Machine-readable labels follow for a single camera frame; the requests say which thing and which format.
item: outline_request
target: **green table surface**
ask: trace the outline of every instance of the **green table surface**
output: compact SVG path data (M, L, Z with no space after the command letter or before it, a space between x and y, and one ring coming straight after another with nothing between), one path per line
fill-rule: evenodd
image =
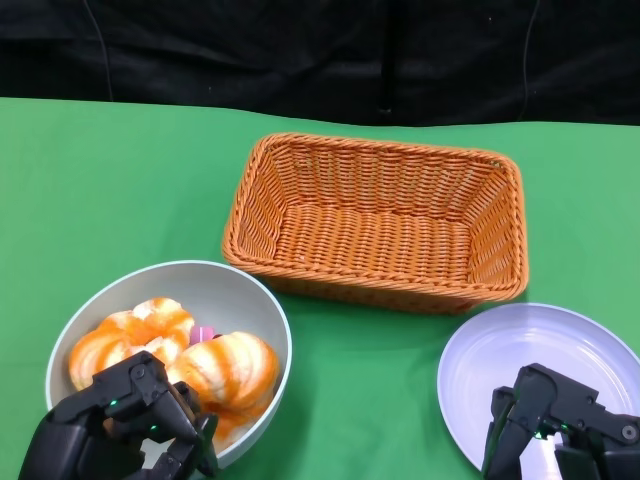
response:
M16 478L45 413L58 334L138 268L221 261L252 145L297 131L481 147L524 178L524 299L600 322L640 351L640 129L551 123L370 128L223 109L0 100L0 478ZM475 479L442 420L441 352L466 317L278 295L291 376L275 419L222 479Z

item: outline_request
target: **black backdrop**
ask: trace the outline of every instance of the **black backdrop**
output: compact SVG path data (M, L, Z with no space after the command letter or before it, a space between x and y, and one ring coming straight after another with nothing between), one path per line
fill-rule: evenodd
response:
M357 124L520 116L535 0L90 0L117 101ZM525 120L640 124L640 2L540 0ZM0 0L0 95L107 99L81 0Z

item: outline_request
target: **gray bowl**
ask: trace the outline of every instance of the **gray bowl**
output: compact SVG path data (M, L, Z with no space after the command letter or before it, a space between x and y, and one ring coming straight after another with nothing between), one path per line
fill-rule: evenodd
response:
M241 330L257 335L278 355L281 373L274 399L251 430L217 452L224 468L249 450L271 422L289 377L292 352L289 324L278 301L261 283L233 267L204 261L163 263L126 275L95 294L69 320L51 353L45 384L47 408L75 392L67 369L75 343L107 315L152 297L180 302L196 325L212 326L219 333ZM167 446L146 441L142 446L145 468L150 468Z

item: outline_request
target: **orange wicker basket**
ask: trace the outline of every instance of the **orange wicker basket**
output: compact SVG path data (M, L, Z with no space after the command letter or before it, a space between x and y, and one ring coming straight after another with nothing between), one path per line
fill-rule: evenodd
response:
M288 293L424 313L510 300L529 276L520 172L481 150L271 135L223 253Z

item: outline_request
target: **pink object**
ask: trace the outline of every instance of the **pink object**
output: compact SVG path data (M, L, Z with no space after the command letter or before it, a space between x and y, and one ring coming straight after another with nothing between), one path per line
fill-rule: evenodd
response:
M213 327L193 327L191 329L191 345L211 340L216 334Z

